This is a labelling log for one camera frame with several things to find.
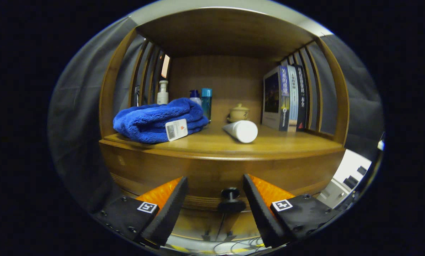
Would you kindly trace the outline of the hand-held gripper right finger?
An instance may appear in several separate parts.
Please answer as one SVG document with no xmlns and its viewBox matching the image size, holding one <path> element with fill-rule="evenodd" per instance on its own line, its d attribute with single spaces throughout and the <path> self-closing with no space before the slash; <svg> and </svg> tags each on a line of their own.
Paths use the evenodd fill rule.
<svg viewBox="0 0 425 256">
<path fill-rule="evenodd" d="M 250 174 L 242 177 L 242 187 L 266 247 L 309 237 L 339 214 L 308 193 L 295 196 Z"/>
</svg>

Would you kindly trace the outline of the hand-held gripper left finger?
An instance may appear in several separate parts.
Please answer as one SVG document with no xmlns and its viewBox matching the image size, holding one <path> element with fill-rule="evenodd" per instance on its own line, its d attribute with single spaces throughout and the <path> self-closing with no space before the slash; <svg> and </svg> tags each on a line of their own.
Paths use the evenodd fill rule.
<svg viewBox="0 0 425 256">
<path fill-rule="evenodd" d="M 122 196 L 92 216 L 128 240 L 159 249 L 173 231 L 188 189 L 182 176 L 141 196 Z"/>
</svg>

